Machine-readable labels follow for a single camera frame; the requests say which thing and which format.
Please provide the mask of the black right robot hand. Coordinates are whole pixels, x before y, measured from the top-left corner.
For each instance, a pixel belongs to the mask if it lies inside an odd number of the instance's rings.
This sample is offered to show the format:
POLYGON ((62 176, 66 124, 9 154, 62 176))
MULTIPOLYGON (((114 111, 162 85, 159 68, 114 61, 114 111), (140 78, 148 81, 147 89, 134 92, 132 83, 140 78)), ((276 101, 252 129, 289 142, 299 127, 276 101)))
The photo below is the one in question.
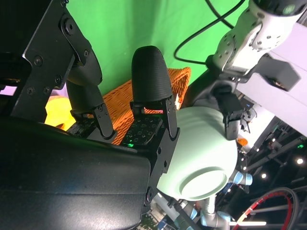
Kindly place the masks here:
POLYGON ((0 3, 0 227, 129 230, 167 173, 180 129, 155 46, 132 58, 133 123, 119 145, 103 75, 65 0, 0 3))

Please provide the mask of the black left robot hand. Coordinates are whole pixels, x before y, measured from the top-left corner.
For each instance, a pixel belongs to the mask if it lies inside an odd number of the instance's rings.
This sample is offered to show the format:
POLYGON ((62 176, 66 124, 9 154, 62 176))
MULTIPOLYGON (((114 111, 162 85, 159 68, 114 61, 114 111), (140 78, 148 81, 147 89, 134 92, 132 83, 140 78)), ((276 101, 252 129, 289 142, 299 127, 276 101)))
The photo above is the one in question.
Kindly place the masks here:
POLYGON ((194 82, 189 92, 192 93, 190 102, 193 106, 203 106, 217 110, 223 115, 224 135, 227 140, 235 140, 241 129, 244 109, 233 87, 225 82, 194 82))

